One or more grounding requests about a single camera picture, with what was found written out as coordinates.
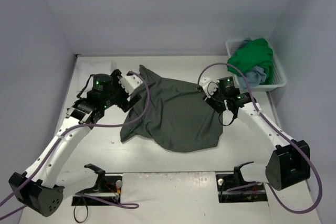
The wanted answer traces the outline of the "white t shirt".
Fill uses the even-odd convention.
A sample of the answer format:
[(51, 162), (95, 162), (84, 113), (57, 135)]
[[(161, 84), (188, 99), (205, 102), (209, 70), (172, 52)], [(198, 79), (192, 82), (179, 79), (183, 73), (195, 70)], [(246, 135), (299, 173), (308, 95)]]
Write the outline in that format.
[(117, 64), (114, 61), (104, 61), (97, 63), (89, 63), (89, 62), (80, 62), (76, 66), (78, 71), (78, 87), (77, 92), (80, 92), (86, 85), (84, 92), (89, 91), (93, 86), (93, 77), (89, 79), (89, 77), (93, 74), (108, 74), (110, 75), (117, 68)]

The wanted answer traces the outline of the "grey green t shirt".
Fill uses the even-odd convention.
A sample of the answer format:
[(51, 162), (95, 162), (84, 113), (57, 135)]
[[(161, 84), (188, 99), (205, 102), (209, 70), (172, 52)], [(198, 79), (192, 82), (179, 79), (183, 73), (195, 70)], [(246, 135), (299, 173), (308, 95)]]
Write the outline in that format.
[(129, 111), (120, 131), (122, 143), (134, 136), (153, 139), (162, 148), (188, 153), (218, 145), (223, 127), (218, 113), (197, 91), (195, 83), (163, 78), (139, 66), (140, 75), (150, 90), (146, 106), (146, 89), (136, 89), (141, 99)]

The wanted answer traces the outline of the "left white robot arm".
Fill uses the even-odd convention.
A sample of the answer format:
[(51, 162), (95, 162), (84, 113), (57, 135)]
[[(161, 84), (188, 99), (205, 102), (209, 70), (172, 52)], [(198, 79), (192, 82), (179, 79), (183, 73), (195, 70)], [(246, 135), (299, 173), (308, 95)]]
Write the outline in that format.
[(86, 164), (75, 173), (61, 170), (78, 144), (100, 127), (105, 111), (117, 106), (128, 112), (140, 99), (135, 90), (145, 86), (144, 79), (129, 71), (125, 76), (116, 69), (112, 74), (93, 74), (92, 88), (85, 97), (67, 109), (66, 116), (48, 146), (23, 173), (9, 179), (11, 196), (44, 217), (51, 216), (62, 201), (76, 193), (99, 192), (106, 185), (106, 172), (94, 164)]

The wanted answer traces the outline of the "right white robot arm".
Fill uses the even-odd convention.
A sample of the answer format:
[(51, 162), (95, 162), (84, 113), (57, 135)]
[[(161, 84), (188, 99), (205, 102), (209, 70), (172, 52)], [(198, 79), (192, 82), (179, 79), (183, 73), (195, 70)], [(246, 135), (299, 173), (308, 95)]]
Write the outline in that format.
[(218, 114), (229, 110), (234, 120), (239, 119), (247, 125), (269, 152), (267, 161), (250, 161), (234, 167), (232, 181), (236, 187), (245, 188), (258, 182), (268, 183), (280, 191), (310, 178), (309, 145), (284, 133), (263, 113), (250, 93), (242, 93), (235, 87), (232, 77), (217, 81), (202, 78), (198, 89), (204, 92), (203, 100)]

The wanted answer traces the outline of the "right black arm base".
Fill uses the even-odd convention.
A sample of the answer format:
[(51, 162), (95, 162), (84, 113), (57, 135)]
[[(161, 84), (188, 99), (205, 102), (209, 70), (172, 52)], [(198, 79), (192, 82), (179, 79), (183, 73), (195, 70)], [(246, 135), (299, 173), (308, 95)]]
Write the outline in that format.
[(243, 180), (240, 169), (247, 164), (252, 164), (252, 162), (235, 166), (230, 173), (216, 173), (218, 202), (220, 204), (268, 201), (263, 184)]

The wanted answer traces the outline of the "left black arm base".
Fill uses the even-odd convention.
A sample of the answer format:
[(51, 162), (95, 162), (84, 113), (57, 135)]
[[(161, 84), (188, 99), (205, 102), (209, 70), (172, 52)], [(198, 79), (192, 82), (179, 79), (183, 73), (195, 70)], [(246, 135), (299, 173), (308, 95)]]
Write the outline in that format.
[[(96, 184), (80, 191), (80, 194), (87, 194), (99, 199), (112, 202), (114, 204), (120, 203), (122, 175), (121, 174), (107, 174), (102, 168), (87, 164), (84, 168), (88, 168), (98, 174)], [(89, 197), (82, 197), (75, 195), (72, 198), (72, 206), (107, 206), (106, 203), (97, 201)]]

